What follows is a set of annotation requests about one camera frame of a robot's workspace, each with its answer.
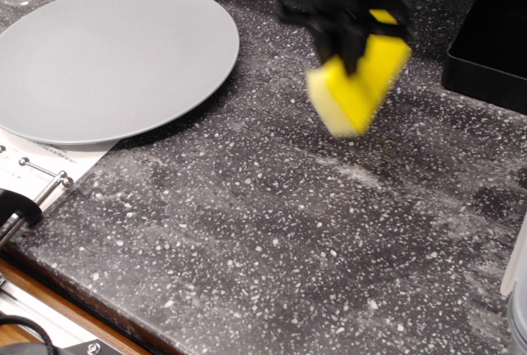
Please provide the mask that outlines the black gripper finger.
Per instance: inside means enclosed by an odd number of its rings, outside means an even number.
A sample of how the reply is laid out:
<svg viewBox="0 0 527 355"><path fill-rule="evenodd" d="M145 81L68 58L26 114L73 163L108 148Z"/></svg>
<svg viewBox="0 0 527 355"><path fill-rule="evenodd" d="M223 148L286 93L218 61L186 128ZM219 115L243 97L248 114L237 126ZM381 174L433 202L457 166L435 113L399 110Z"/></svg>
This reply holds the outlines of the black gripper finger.
<svg viewBox="0 0 527 355"><path fill-rule="evenodd" d="M344 58L341 52L343 28L340 25L313 23L310 33L321 63L326 63L334 56Z"/></svg>
<svg viewBox="0 0 527 355"><path fill-rule="evenodd" d="M358 60L366 50L368 35L360 26L353 24L345 23L339 27L339 57L348 75L357 70Z"/></svg>

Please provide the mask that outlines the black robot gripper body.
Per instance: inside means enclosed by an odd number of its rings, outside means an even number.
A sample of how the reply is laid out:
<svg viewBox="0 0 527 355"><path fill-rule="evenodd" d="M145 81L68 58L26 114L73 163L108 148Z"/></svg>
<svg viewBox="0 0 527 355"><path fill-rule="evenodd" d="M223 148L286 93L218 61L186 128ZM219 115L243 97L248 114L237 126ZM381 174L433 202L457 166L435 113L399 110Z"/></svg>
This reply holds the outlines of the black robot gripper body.
<svg viewBox="0 0 527 355"><path fill-rule="evenodd" d="M348 32L409 40L410 6L404 0L277 0L278 17L305 27L315 38L336 40Z"/></svg>

